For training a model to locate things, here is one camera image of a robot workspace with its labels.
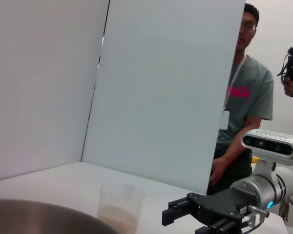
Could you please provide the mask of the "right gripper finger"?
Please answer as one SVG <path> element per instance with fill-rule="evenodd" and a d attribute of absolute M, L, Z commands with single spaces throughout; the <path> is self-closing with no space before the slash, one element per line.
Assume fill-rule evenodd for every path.
<path fill-rule="evenodd" d="M 224 218 L 214 224 L 197 229 L 195 234 L 241 234 L 241 224 L 241 220 Z"/>
<path fill-rule="evenodd" d="M 197 212 L 197 207 L 187 197 L 168 203 L 168 209 L 162 212 L 162 225 L 167 226 L 175 220 Z"/>

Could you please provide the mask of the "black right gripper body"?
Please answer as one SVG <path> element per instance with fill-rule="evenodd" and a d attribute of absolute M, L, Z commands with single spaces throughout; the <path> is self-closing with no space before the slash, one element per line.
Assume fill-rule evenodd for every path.
<path fill-rule="evenodd" d="M 190 214 L 202 224 L 212 225 L 222 219 L 241 223 L 248 215 L 249 205 L 256 204 L 256 196 L 229 188 L 213 195 L 187 194 Z"/>

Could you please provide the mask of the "bystander left hand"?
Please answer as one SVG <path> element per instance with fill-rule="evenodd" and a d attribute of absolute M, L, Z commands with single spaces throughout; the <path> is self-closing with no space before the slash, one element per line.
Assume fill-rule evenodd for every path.
<path fill-rule="evenodd" d="M 212 162 L 211 176 L 209 178 L 209 186 L 214 186 L 224 174 L 229 165 L 229 161 L 225 156 L 216 158 Z"/>

